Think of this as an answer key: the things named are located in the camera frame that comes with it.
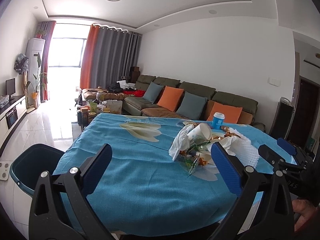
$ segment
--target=sofa armrest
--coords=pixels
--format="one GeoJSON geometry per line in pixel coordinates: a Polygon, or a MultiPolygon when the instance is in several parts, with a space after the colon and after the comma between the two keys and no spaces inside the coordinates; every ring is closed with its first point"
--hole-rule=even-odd
{"type": "Polygon", "coordinates": [[[266,126],[262,122],[253,122],[251,126],[259,129],[260,131],[266,132],[266,126]]]}

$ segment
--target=blue tablecloth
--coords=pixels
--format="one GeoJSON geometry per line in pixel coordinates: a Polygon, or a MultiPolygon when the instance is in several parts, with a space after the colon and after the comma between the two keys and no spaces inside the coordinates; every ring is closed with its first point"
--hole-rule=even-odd
{"type": "MultiPolygon", "coordinates": [[[[80,166],[104,143],[113,157],[94,193],[87,197],[109,231],[140,236],[172,235],[210,225],[223,218],[236,199],[218,171],[209,179],[188,176],[168,150],[183,127],[182,119],[100,114],[59,161],[54,174],[80,166]]],[[[268,145],[287,162],[292,157],[267,134],[249,125],[227,124],[248,137],[258,148],[268,145]]],[[[272,173],[262,158],[257,171],[272,173]]],[[[64,203],[72,223],[76,218],[64,203]]]]}

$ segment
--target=human hand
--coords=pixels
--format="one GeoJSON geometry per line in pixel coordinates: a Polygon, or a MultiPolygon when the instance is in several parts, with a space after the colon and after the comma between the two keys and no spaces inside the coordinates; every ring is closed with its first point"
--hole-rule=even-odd
{"type": "Polygon", "coordinates": [[[292,207],[293,212],[301,215],[294,225],[294,231],[300,229],[317,212],[317,208],[305,199],[292,200],[292,207]]]}

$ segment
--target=window frame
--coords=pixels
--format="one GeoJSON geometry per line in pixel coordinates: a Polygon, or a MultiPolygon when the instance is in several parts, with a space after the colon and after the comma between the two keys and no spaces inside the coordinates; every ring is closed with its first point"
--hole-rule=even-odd
{"type": "Polygon", "coordinates": [[[78,66],[49,66],[48,65],[48,68],[49,67],[78,67],[78,68],[81,68],[81,63],[82,63],[82,60],[83,60],[83,55],[84,55],[84,42],[87,41],[87,39],[85,38],[67,38],[67,37],[64,37],[64,38],[52,38],[53,39],[73,39],[73,40],[82,40],[82,48],[81,48],[81,56],[80,56],[80,61],[79,61],[79,65],[78,66]]]}

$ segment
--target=orange pillow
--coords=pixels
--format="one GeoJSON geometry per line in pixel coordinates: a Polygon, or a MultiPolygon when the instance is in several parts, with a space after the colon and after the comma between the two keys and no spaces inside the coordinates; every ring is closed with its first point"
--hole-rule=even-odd
{"type": "Polygon", "coordinates": [[[157,105],[174,112],[177,109],[182,93],[183,89],[181,88],[172,88],[166,86],[157,105]]]}
{"type": "Polygon", "coordinates": [[[241,111],[242,107],[226,106],[215,102],[207,121],[212,121],[214,113],[218,112],[224,114],[223,122],[237,123],[241,111]]]}

